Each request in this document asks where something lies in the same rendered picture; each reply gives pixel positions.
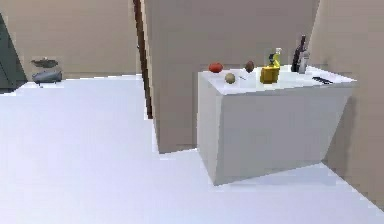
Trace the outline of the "grey pepper shaker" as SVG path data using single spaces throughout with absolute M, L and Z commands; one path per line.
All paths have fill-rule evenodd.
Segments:
M 306 72 L 306 68 L 307 68 L 307 65 L 308 65 L 309 57 L 310 57 L 310 52 L 309 51 L 304 51 L 302 53 L 302 56 L 301 56 L 301 59 L 300 59 L 300 66 L 299 66 L 299 73 L 300 74 L 304 74 Z

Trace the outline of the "dark grey pan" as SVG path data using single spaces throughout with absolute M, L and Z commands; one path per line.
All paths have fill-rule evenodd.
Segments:
M 40 60 L 32 60 L 31 63 L 40 68 L 53 68 L 58 65 L 58 62 L 53 59 L 40 59 Z

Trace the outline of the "dark green cabinet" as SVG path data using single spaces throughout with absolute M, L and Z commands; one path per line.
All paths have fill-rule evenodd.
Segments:
M 0 94 L 13 92 L 27 82 L 11 35 L 0 13 Z

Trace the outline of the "dark grey pot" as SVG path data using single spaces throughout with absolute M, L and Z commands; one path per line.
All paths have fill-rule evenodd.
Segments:
M 36 84 L 57 83 L 62 81 L 62 72 L 58 70 L 42 71 L 32 75 L 32 80 Z

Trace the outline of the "dark brown door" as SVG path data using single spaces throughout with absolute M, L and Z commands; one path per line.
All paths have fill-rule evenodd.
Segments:
M 143 26 L 142 10 L 141 10 L 141 0 L 132 0 L 132 1 L 134 6 L 134 16 L 135 16 L 135 22 L 136 22 L 140 68 L 142 72 L 142 79 L 143 79 L 143 85 L 144 85 L 146 113 L 147 113 L 148 119 L 153 119 L 149 76 L 148 76 L 148 64 L 147 64 L 146 49 L 145 49 L 144 26 Z

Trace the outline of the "dark wine bottle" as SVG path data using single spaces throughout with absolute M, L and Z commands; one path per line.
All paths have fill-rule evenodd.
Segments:
M 305 43 L 306 43 L 306 36 L 302 35 L 301 40 L 300 40 L 300 44 L 298 45 L 298 47 L 295 49 L 295 52 L 294 52 L 292 65 L 291 65 L 291 71 L 292 72 L 298 71 L 300 54 L 306 50 Z

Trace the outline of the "white kitchen counter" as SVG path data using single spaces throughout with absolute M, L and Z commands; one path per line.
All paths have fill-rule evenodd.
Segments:
M 299 74 L 283 65 L 273 84 L 260 75 L 260 68 L 197 75 L 197 149 L 214 185 L 320 163 L 357 83 L 312 66 Z

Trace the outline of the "yellow spray bottle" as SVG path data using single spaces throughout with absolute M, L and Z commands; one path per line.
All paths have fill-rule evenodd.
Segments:
M 278 81 L 280 72 L 280 54 L 282 49 L 276 48 L 274 53 L 268 57 L 269 64 L 261 69 L 260 82 L 263 84 L 273 84 Z

